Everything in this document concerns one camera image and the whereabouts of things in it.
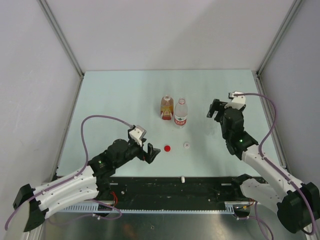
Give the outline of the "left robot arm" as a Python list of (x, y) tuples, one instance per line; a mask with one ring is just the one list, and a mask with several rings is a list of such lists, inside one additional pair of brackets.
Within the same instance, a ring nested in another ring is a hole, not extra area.
[(160, 149), (154, 148), (151, 143), (144, 151), (143, 146), (132, 139), (117, 139), (104, 152), (93, 157), (84, 169), (38, 187), (23, 185), (13, 202), (13, 208), (16, 210), (29, 201), (24, 232), (39, 227), (50, 216), (79, 202), (107, 199), (111, 193), (108, 178), (115, 174), (116, 169), (134, 158), (151, 164), (159, 153)]

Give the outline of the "clear plastic bottle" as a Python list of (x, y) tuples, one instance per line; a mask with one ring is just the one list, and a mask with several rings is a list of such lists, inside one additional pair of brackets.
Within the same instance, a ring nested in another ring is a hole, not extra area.
[(214, 118), (206, 118), (205, 120), (205, 134), (208, 136), (221, 135), (220, 123), (214, 120)]

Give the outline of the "aluminium corner frame post right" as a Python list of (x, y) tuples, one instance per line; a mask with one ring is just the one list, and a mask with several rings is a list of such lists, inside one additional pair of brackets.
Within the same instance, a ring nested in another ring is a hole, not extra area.
[(304, 3), (305, 0), (294, 0), (292, 2), (287, 14), (285, 15), (279, 29), (275, 34), (275, 37), (273, 38), (270, 46), (267, 49), (267, 52), (265, 53), (261, 63), (259, 64), (255, 72), (257, 76), (260, 76), (265, 70), (267, 64), (269, 63), (275, 51), (281, 44), (283, 38), (285, 37), (287, 31), (289, 30), (290, 26), (292, 25), (294, 19), (296, 18)]

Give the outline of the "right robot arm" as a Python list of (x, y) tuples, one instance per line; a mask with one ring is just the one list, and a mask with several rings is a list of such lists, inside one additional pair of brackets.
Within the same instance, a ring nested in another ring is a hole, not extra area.
[(244, 128), (244, 94), (230, 97), (230, 102), (214, 99), (207, 117), (221, 126), (222, 138), (231, 155), (252, 167), (266, 183), (259, 183), (252, 176), (237, 177), (230, 188), (231, 196), (242, 201), (245, 197), (274, 212), (280, 223), (291, 233), (299, 231), (313, 235), (320, 218), (320, 191), (312, 182), (304, 183), (281, 166), (273, 163), (257, 142)]

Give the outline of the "aluminium corner frame post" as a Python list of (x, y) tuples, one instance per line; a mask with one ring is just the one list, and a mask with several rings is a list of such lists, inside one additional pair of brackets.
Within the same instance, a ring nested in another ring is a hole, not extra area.
[(287, 31), (289, 30), (290, 26), (292, 25), (294, 19), (296, 18), (304, 3), (305, 0), (294, 0), (292, 2), (287, 14), (285, 15), (279, 29), (275, 34), (275, 37), (273, 38), (270, 46), (267, 49), (267, 52), (265, 53), (261, 63), (259, 64), (255, 72), (257, 76), (260, 76), (265, 70), (267, 64), (269, 63), (275, 51), (281, 44), (283, 38), (285, 37)]
[(80, 64), (65, 36), (63, 33), (63, 30), (55, 17), (49, 3), (46, 0), (37, 0), (37, 3), (39, 4), (44, 16), (46, 17), (49, 25), (51, 26), (53, 33), (56, 35), (62, 49), (64, 50), (67, 58), (69, 59), (72, 67), (77, 72), (79, 77), (82, 79), (84, 76), (84, 72), (82, 68), (80, 67)]

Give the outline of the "amber tea bottle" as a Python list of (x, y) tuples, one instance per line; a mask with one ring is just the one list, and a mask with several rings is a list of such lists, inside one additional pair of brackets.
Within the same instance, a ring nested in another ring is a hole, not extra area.
[(174, 116), (174, 100), (170, 95), (165, 95), (160, 103), (160, 118), (170, 121)]

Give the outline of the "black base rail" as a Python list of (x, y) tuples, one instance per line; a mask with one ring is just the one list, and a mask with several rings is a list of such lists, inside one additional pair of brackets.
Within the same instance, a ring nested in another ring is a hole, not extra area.
[(235, 177), (109, 177), (110, 191), (99, 201), (117, 197), (116, 207), (138, 211), (225, 210), (225, 202), (248, 202)]

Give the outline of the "aluminium corner frame post left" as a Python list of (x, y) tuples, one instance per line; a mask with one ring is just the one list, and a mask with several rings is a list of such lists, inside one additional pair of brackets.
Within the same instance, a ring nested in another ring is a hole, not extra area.
[(51, 26), (53, 33), (56, 35), (62, 49), (64, 50), (67, 58), (69, 59), (72, 67), (77, 72), (79, 77), (82, 79), (84, 76), (84, 72), (82, 68), (80, 67), (80, 64), (65, 36), (63, 33), (63, 30), (55, 17), (49, 3), (46, 0), (37, 0), (37, 3), (39, 4), (44, 16), (46, 17), (49, 25)]

